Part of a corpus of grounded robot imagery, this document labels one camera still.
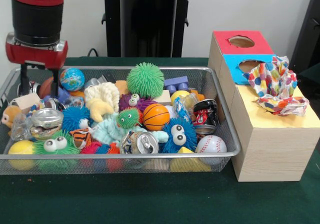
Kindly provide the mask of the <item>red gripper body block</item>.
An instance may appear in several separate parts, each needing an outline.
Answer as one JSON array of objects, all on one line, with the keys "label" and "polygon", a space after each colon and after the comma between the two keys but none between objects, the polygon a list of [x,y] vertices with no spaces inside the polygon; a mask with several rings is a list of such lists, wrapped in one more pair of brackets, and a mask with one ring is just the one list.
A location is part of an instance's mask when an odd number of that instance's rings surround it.
[{"label": "red gripper body block", "polygon": [[48,48],[40,49],[7,42],[5,44],[5,50],[8,60],[12,63],[21,65],[31,63],[45,66],[46,69],[59,70],[65,63],[68,43],[60,42],[54,46],[54,49],[49,50]]}]

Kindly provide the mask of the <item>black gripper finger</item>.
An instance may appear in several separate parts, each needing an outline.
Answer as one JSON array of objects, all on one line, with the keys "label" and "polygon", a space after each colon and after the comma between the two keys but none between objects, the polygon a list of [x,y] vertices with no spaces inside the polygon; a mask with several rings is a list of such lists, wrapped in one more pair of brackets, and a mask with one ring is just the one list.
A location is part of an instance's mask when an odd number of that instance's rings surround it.
[{"label": "black gripper finger", "polygon": [[60,86],[60,76],[58,69],[51,69],[52,72],[52,83],[51,83],[51,96],[57,97],[59,95],[59,86]]},{"label": "black gripper finger", "polygon": [[22,64],[20,69],[20,95],[28,95],[30,92],[29,78],[27,76],[28,65]]}]

